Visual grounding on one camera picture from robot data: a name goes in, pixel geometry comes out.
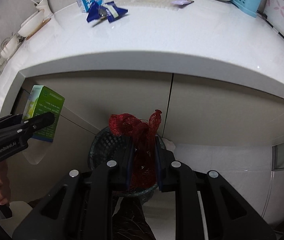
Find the purple snack sachet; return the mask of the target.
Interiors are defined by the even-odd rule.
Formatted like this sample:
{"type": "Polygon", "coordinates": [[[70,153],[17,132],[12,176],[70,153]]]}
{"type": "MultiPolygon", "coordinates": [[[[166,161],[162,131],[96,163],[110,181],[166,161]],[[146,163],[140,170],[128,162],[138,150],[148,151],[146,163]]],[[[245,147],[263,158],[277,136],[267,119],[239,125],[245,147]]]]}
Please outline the purple snack sachet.
{"type": "Polygon", "coordinates": [[[192,3],[194,3],[193,0],[176,0],[171,2],[171,4],[178,7],[183,7],[192,3]]]}

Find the red mesh net bag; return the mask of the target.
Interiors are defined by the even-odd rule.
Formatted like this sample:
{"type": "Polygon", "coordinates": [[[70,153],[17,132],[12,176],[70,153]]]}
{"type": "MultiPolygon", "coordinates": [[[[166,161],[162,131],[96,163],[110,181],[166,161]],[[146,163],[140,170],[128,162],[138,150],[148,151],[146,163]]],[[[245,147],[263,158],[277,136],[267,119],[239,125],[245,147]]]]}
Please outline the red mesh net bag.
{"type": "Polygon", "coordinates": [[[112,114],[109,129],[116,137],[128,137],[133,142],[130,165],[130,191],[146,190],[157,183],[153,162],[156,135],[162,122],[162,111],[155,110],[148,121],[143,121],[129,113],[112,114]]]}

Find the white lidded bowl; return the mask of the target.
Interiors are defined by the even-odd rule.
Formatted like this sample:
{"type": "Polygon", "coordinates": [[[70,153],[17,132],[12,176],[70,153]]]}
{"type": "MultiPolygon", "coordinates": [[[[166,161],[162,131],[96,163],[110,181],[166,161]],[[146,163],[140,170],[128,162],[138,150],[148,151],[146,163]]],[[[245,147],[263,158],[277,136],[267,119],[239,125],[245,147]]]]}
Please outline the white lidded bowl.
{"type": "Polygon", "coordinates": [[[44,21],[44,10],[41,9],[38,12],[35,12],[29,18],[27,18],[20,26],[19,31],[17,32],[22,37],[28,37],[43,23],[44,21]]]}

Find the clear bubble wrap sheet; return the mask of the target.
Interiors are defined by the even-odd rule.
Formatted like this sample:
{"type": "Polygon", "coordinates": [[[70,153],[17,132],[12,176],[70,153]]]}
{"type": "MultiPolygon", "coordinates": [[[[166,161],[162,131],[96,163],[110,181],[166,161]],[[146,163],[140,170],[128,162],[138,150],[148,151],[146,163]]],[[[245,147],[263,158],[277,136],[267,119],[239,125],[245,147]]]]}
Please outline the clear bubble wrap sheet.
{"type": "Polygon", "coordinates": [[[146,8],[160,8],[168,10],[178,10],[178,5],[172,4],[177,0],[115,0],[118,7],[146,7],[146,8]]]}

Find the black mesh trash bin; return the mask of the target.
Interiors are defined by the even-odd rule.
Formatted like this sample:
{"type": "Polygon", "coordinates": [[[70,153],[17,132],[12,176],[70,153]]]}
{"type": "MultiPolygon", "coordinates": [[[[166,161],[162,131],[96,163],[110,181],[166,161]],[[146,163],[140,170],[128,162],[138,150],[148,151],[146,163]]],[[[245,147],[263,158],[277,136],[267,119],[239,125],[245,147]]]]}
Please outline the black mesh trash bin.
{"type": "Polygon", "coordinates": [[[90,198],[93,201],[110,202],[117,197],[137,198],[141,204],[148,202],[160,185],[160,172],[167,160],[174,155],[167,150],[161,137],[156,136],[153,162],[156,168],[157,183],[142,191],[130,191],[130,165],[133,153],[133,142],[128,137],[116,137],[106,127],[94,138],[91,144],[88,165],[92,170],[90,177],[90,198]]]}

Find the wooden coaster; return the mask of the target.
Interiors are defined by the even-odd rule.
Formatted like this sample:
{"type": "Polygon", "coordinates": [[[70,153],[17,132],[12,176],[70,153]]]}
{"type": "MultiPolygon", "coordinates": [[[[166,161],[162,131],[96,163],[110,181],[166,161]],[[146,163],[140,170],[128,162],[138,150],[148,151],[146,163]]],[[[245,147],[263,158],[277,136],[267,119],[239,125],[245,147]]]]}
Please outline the wooden coaster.
{"type": "Polygon", "coordinates": [[[26,40],[29,40],[32,36],[34,36],[43,26],[45,26],[51,18],[44,20],[30,35],[26,37],[26,40]]]}

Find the blue snack wrapper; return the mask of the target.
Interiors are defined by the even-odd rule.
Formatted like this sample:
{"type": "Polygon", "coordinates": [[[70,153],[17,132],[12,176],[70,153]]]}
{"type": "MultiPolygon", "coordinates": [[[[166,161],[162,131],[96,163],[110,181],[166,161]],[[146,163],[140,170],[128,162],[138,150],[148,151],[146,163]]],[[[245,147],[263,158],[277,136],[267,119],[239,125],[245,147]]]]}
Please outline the blue snack wrapper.
{"type": "Polygon", "coordinates": [[[106,19],[109,23],[119,20],[128,13],[127,9],[118,7],[113,1],[99,5],[93,2],[88,10],[86,21],[106,19]]]}

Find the green cardboard box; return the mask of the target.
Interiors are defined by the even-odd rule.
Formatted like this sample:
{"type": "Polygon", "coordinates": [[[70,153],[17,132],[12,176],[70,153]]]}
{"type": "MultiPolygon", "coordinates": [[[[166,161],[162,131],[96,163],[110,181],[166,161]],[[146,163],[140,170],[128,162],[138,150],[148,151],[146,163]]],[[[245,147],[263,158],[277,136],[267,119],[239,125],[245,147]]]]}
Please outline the green cardboard box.
{"type": "Polygon", "coordinates": [[[23,112],[23,120],[28,120],[47,112],[51,112],[54,115],[53,123],[36,131],[33,135],[34,139],[53,142],[64,102],[65,98],[63,96],[46,86],[34,85],[32,87],[23,112]]]}

